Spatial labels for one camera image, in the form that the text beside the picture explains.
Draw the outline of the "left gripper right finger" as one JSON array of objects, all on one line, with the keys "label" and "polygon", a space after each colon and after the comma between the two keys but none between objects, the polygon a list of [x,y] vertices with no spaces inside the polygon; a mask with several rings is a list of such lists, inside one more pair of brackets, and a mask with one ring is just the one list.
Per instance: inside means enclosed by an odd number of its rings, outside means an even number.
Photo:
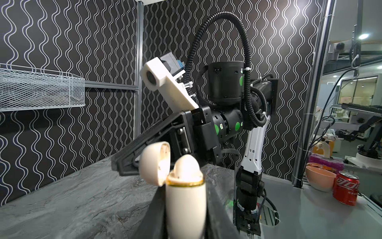
[{"label": "left gripper right finger", "polygon": [[206,239],[239,239],[240,235],[230,221],[215,187],[207,181]]}]

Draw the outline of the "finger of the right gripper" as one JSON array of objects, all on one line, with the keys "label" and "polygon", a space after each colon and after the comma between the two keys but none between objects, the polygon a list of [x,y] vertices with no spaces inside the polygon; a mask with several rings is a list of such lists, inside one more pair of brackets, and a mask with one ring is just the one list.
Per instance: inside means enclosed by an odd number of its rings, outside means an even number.
[{"label": "finger of the right gripper", "polygon": [[159,120],[111,157],[111,169],[120,176],[138,175],[138,157],[147,146],[157,142],[168,142],[170,155],[175,159],[191,153],[190,122],[190,111],[180,111]]}]

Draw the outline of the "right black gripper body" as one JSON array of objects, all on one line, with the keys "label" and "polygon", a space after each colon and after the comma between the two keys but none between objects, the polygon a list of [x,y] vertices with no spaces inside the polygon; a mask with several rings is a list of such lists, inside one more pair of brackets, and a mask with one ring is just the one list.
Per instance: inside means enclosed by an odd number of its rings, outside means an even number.
[{"label": "right black gripper body", "polygon": [[180,156],[190,154],[200,166],[222,162],[222,152],[210,107],[203,106],[191,111],[180,111],[181,123],[176,129],[177,152]]}]

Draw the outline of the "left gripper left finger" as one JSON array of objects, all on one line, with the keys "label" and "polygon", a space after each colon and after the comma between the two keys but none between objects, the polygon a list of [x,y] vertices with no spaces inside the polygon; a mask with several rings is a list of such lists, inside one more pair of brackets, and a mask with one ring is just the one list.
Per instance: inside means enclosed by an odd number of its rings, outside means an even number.
[{"label": "left gripper left finger", "polygon": [[158,187],[133,239],[166,239],[166,188]]}]

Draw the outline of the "cream earbud pair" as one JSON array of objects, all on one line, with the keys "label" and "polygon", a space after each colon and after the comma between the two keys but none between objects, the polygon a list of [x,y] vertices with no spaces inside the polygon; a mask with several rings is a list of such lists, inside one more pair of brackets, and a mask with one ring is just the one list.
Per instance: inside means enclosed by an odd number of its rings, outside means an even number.
[{"label": "cream earbud pair", "polygon": [[180,182],[199,182],[203,179],[198,161],[189,154],[176,161],[171,175]]}]

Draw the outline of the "cream earbud charging case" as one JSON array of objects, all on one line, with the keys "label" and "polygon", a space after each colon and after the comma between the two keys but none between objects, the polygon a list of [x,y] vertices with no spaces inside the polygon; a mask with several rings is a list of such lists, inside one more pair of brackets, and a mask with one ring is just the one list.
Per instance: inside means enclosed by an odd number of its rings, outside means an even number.
[{"label": "cream earbud charging case", "polygon": [[170,145],[162,141],[147,146],[140,155],[139,174],[151,185],[166,188],[166,225],[171,239],[202,239],[207,216],[205,178],[180,182],[172,177]]}]

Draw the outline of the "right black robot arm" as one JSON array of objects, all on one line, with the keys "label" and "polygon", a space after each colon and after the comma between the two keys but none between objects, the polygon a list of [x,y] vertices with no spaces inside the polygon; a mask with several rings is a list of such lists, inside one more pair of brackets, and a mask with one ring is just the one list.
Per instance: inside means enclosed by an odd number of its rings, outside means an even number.
[{"label": "right black robot arm", "polygon": [[[209,98],[192,93],[194,57],[203,35],[218,20],[237,29],[243,61],[213,62],[202,68],[208,74]],[[111,158],[120,176],[139,175],[157,187],[135,238],[223,239],[239,232],[261,235],[260,216],[268,201],[262,181],[262,150],[276,106],[277,80],[272,75],[252,80],[251,49],[241,20],[233,13],[210,15],[197,30],[186,62],[172,52],[146,62],[140,75],[146,87],[158,91],[172,114],[154,123]],[[219,165],[224,154],[238,154],[223,144],[244,130],[249,142],[235,175],[233,222],[215,198],[201,168]]]}]

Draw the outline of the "pink bowl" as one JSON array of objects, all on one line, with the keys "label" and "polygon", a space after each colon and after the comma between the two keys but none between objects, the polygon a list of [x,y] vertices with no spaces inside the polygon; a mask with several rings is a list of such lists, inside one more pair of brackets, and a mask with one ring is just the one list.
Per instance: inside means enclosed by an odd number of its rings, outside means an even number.
[{"label": "pink bowl", "polygon": [[336,174],[321,168],[307,166],[305,168],[306,178],[309,184],[322,192],[330,192],[333,188]]}]

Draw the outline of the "purple snack packet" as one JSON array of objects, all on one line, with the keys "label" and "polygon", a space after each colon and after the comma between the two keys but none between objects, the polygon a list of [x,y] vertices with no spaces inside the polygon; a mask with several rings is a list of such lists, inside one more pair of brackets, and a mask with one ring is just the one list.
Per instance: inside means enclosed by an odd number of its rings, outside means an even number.
[{"label": "purple snack packet", "polygon": [[325,158],[319,154],[311,154],[308,159],[307,166],[321,168],[333,173],[344,170],[344,162],[336,159]]}]

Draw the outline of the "red soda can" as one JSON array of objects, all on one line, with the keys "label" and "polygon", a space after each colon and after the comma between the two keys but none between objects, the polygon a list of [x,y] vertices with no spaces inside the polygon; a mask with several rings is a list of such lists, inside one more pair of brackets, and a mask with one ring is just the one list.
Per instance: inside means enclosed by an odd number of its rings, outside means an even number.
[{"label": "red soda can", "polygon": [[339,171],[333,186],[333,197],[342,204],[355,206],[359,194],[359,177],[346,171]]}]

